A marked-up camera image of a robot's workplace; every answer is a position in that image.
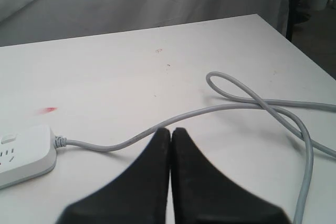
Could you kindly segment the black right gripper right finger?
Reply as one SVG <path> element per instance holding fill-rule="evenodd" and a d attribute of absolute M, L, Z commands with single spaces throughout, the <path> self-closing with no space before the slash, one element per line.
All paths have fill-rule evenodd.
<path fill-rule="evenodd" d="M 171 154 L 176 223 L 290 223 L 280 207 L 248 192 L 213 166 L 186 129 L 174 130 Z"/>

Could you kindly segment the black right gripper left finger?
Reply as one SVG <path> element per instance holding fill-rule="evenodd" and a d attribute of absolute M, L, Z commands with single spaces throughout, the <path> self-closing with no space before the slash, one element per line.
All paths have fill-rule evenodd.
<path fill-rule="evenodd" d="M 158 129 L 137 159 L 95 193 L 69 205 L 61 223 L 165 223 L 169 130 Z"/>

